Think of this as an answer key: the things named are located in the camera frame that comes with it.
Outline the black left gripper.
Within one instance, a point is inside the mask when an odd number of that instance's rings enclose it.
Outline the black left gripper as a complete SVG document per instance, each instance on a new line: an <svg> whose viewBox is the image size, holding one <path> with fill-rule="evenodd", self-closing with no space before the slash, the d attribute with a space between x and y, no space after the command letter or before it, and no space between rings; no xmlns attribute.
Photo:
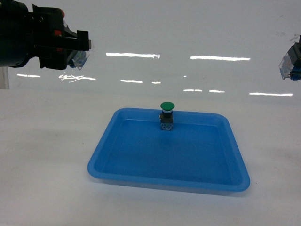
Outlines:
<svg viewBox="0 0 301 226"><path fill-rule="evenodd" d="M40 68L64 70L75 68L74 59L91 49L88 31L73 32L66 25L64 12L54 7L32 5L33 44ZM23 67L32 58L29 40L29 10L15 0L0 2L0 66Z"/></svg>

